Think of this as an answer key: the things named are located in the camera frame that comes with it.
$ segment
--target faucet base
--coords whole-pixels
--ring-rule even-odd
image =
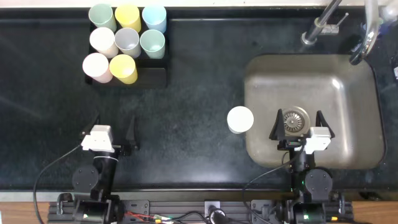
[[[304,32],[302,35],[301,35],[301,41],[303,42],[303,44],[306,44],[306,45],[313,45],[313,44],[315,44],[315,42],[318,40],[317,38],[315,38],[313,41],[311,41],[311,40],[307,40],[306,38],[305,38],[305,35],[307,34],[307,32]]]

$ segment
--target stainless steel sink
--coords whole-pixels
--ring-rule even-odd
[[[349,55],[256,57],[246,70],[244,94],[254,115],[246,149],[264,167],[279,166],[284,153],[269,139],[278,109],[286,111],[285,128],[293,134],[315,126],[316,112],[322,111],[336,138],[327,150],[315,152],[317,166],[370,169],[384,155],[376,84],[365,61],[351,65]]]

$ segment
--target faucet handle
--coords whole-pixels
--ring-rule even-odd
[[[344,15],[343,18],[340,19],[340,21],[338,21],[337,24],[325,24],[324,28],[322,29],[320,35],[337,35],[339,32],[339,26],[340,24],[347,18],[348,16],[348,12],[346,12],[346,14]]]

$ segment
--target faucet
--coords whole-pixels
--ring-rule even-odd
[[[314,20],[310,30],[302,34],[301,40],[304,44],[314,44],[320,34],[325,35],[338,33],[338,26],[343,22],[347,14],[339,21],[339,23],[337,23],[337,25],[329,25],[329,27],[331,27],[328,29],[329,31],[325,31],[325,29],[328,28],[328,24],[326,24],[327,20],[337,9],[341,1],[342,0],[332,0],[332,2],[323,11],[322,15]],[[368,55],[368,53],[370,53],[379,33],[379,9],[377,0],[364,0],[364,3],[366,13],[366,33],[363,42],[349,58],[349,62],[352,65],[359,64]]]

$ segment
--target sink drain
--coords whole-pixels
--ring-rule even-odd
[[[305,110],[298,106],[284,109],[285,133],[288,135],[299,136],[305,134],[310,129],[310,118]]]

